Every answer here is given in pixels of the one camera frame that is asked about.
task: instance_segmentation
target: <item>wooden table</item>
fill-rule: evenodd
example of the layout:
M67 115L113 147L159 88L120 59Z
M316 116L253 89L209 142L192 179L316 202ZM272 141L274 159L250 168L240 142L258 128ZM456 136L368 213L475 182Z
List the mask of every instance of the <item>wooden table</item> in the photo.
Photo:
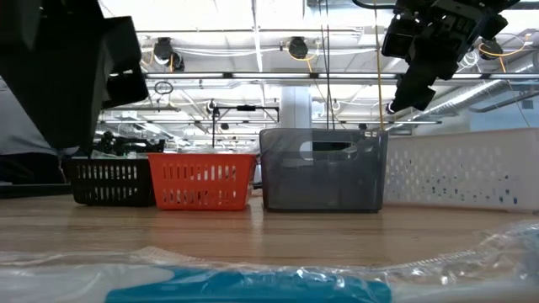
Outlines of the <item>wooden table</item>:
M185 212L77 205L71 196L0 200L2 251L159 247L214 261L286 265L405 263L469 248L476 231L533 219L480 210L386 207L377 215Z

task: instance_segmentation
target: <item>red basket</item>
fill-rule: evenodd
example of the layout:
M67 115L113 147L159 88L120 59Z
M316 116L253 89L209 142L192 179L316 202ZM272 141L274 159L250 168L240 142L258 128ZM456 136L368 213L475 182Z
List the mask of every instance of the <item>red basket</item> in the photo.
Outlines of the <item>red basket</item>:
M243 210L253 189L255 155L150 154L162 210Z

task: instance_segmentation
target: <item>translucent storage bin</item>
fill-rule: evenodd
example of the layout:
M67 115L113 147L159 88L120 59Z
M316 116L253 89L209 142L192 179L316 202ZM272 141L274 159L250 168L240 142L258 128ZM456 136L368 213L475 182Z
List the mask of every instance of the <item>translucent storage bin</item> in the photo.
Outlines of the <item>translucent storage bin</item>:
M268 210L372 213L382 208L387 133L262 130L260 151Z

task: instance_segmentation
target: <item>black equipment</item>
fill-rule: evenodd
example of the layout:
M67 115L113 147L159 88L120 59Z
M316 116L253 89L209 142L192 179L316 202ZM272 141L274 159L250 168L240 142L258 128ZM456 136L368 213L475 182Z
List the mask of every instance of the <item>black equipment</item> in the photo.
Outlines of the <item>black equipment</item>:
M288 51L291 56L301 60L307 57L309 48L305 44L303 37L293 37L290 41L290 45L288 45Z
M165 66L171 66L171 72L185 71L184 58L171 45L170 38L157 38L157 43L153 46L153 55Z
M140 60L131 17L98 0L0 1L0 75L53 148L89 151L101 109L147 98Z
M397 0L394 6L353 2L362 8L392 9L395 13L382 54L403 58L409 68L398 79L395 99L386 107L394 114L410 106L425 110L435 96L429 86L436 78L451 79L479 36L490 45L507 25L499 13L519 0Z
M153 144L146 139L114 136L110 131L105 131L103 138L93 149L116 156L124 156L129 152L163 152L165 140L161 139L157 144Z

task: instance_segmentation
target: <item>plastic bag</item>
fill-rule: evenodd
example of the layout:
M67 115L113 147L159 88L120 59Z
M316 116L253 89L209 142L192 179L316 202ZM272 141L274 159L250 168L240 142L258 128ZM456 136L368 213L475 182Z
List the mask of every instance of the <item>plastic bag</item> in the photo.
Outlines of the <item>plastic bag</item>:
M539 223L484 232L474 249L390 267L213 263L137 252L0 253L7 302L537 302Z

